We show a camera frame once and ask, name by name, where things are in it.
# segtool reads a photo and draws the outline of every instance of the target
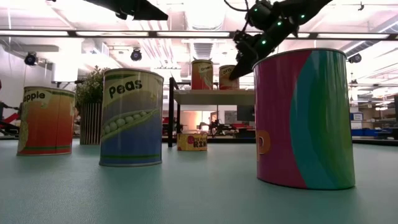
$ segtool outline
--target orange can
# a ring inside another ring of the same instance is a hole
[[[192,90],[213,89],[213,62],[211,60],[194,60],[192,62]]]
[[[71,153],[74,109],[72,91],[25,87],[17,155]]]
[[[239,79],[229,80],[231,72],[234,70],[235,65],[223,65],[220,67],[220,90],[238,90]]]

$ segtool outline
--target peas can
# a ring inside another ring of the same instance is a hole
[[[72,91],[25,87],[17,155],[71,153],[74,109]]]
[[[105,72],[100,165],[162,162],[163,82],[163,77],[145,70]]]

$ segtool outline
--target floor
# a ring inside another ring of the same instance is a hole
[[[256,179],[253,144],[210,144],[163,164],[101,167],[98,146],[17,157],[0,141],[0,223],[397,223],[398,147],[355,145],[356,188],[299,190]]]

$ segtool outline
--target oversized can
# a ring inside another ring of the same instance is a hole
[[[257,177],[302,189],[355,185],[346,55],[275,54],[254,66]]]
[[[102,166],[149,166],[162,162],[163,77],[139,69],[104,74]]]
[[[235,65],[223,65],[220,67],[218,75],[220,76],[220,90],[238,90],[239,79],[229,80],[231,72],[234,70]]]
[[[194,60],[192,62],[192,90],[213,89],[213,62],[211,60]]]
[[[25,87],[17,155],[71,153],[74,109],[72,91]]]

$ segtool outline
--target small can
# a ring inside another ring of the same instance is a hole
[[[239,79],[229,80],[231,72],[234,70],[235,65],[223,65],[220,67],[220,90],[238,90]]]
[[[194,60],[192,62],[192,90],[213,89],[213,62],[211,60]]]
[[[75,93],[58,88],[24,88],[18,153],[43,156],[72,152]]]
[[[177,134],[178,151],[207,151],[207,134]]]
[[[160,75],[139,69],[105,72],[100,165],[162,162],[163,81]]]

